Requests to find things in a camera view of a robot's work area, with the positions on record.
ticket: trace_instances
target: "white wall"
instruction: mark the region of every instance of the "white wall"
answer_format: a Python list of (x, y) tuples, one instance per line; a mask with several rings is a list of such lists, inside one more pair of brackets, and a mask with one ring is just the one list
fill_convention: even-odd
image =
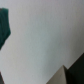
[(83, 0), (1, 0), (11, 35), (0, 51), (5, 84), (46, 84), (84, 52)]

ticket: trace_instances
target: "white surface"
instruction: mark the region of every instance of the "white surface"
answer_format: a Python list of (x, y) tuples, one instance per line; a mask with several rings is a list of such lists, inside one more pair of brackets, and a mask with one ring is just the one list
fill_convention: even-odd
[(5, 84), (46, 84), (84, 51), (83, 0), (1, 0), (11, 35), (0, 51)]

